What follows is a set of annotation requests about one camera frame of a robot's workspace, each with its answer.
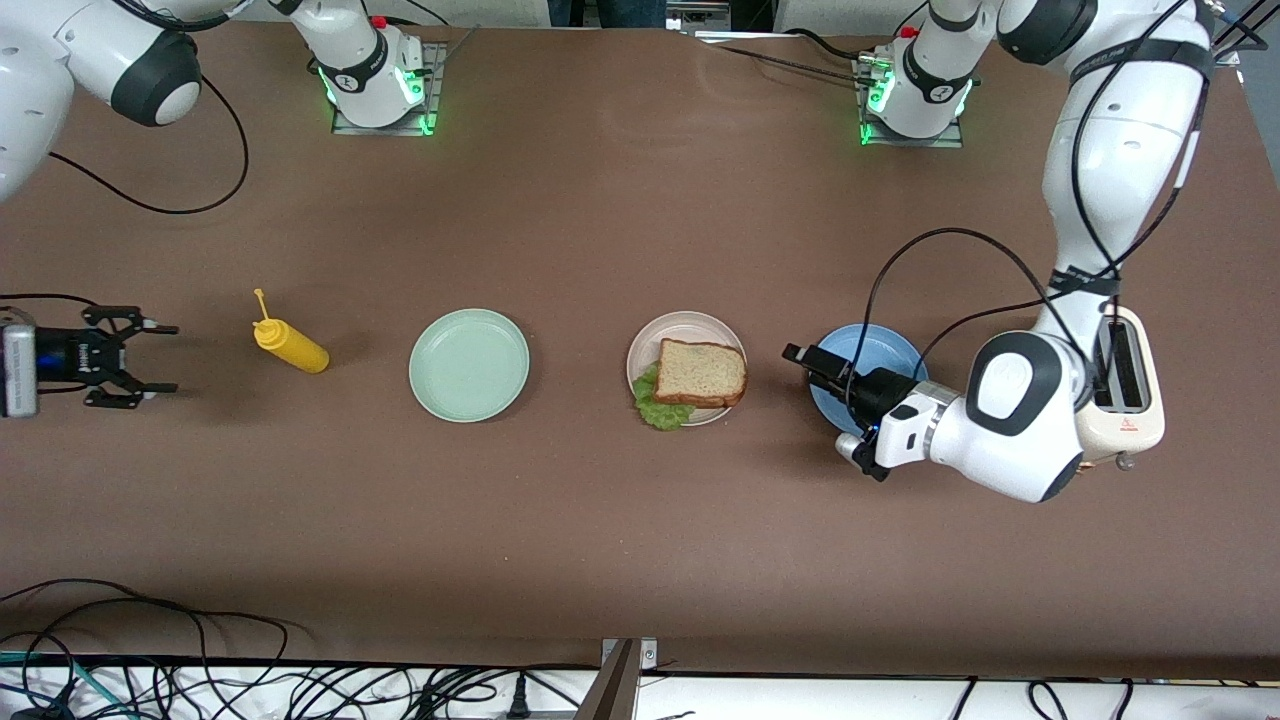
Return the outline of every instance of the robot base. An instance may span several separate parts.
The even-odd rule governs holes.
[[[870,65],[854,60],[854,74],[860,78],[874,79]],[[942,135],[931,138],[906,137],[899,135],[872,113],[867,105],[870,102],[873,88],[863,83],[858,85],[858,124],[863,145],[899,145],[904,147],[963,147],[964,137],[960,133],[960,119],[951,120]]]
[[[380,128],[361,127],[348,120],[337,108],[333,109],[333,135],[385,135],[396,137],[425,137],[435,135],[435,120],[440,109],[440,91],[444,86],[444,58],[448,47],[444,42],[424,42],[420,64],[412,58],[406,59],[411,67],[422,68],[422,76],[410,81],[421,83],[422,102],[410,109],[399,120]]]

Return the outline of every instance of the yellow squeeze bottle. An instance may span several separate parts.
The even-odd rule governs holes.
[[[269,316],[261,290],[255,290],[253,295],[262,307],[262,319],[253,323],[253,340],[259,347],[306,373],[315,374],[329,366],[329,352],[325,348],[284,320]]]

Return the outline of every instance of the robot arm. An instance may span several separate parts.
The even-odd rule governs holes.
[[[252,0],[132,0],[168,27],[122,1],[0,3],[0,202],[44,161],[72,81],[136,123],[173,123],[195,106],[201,83],[196,44],[180,28],[214,27]],[[385,23],[375,28],[360,0],[270,3],[302,33],[352,123],[383,127],[422,102],[421,83],[408,82],[422,67],[421,42]]]
[[[1027,502],[1048,500],[1070,480],[1085,459],[1075,414],[1092,401],[1092,351],[1119,292],[1112,260],[1133,245],[1192,131],[1212,69],[1204,20],[1198,0],[933,0],[916,37],[877,50],[891,73],[869,110],[906,138],[946,129],[993,35],[1019,60],[1070,74],[1043,184],[1059,238],[1050,290],[1060,297],[1032,331],[982,347],[965,395],[888,370],[855,375],[850,405],[869,430],[865,439],[841,436],[841,455],[878,479],[888,468],[932,460]],[[840,396],[852,373],[814,346],[790,346],[785,357]]]

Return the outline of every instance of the metal bracket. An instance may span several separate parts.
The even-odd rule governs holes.
[[[620,638],[605,638],[600,646],[600,665],[609,661],[609,653],[621,642]],[[653,670],[658,666],[658,638],[640,638],[640,669]]]

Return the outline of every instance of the brown table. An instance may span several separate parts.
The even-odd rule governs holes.
[[[178,397],[113,413],[55,396],[3,424],[5,587],[95,575],[289,618],[311,629],[296,657],[590,661],[600,637],[646,634],[681,669],[1280,671],[1280,211],[1233,73],[1183,200],[1126,272],[1169,433],[1137,471],[1028,506],[938,466],[858,475],[780,352],[856,322],[881,263],[932,227],[993,233],[1047,275],[1064,81],[991,53],[964,150],[860,147],[838,82],[669,32],[480,31],[434,138],[351,138],[328,133],[291,28],[200,40],[252,142],[241,196],[159,217],[50,164],[0,208],[8,291],[183,328],[129,346]],[[840,69],[801,40],[753,47]],[[216,196],[239,161],[211,99],[159,131],[81,99],[59,150],[173,206]],[[329,372],[253,346],[257,286],[332,350]],[[1030,296],[992,250],[943,237],[902,261],[876,319],[923,345]],[[534,365],[512,410],[451,425],[406,363],[468,306],[513,318]],[[676,309],[737,331],[751,386],[727,421],[663,434],[636,418],[623,357]],[[933,377],[963,387],[975,348],[1028,319],[956,333]],[[99,619],[81,647],[195,652],[155,614]],[[274,639],[229,632],[212,651]]]

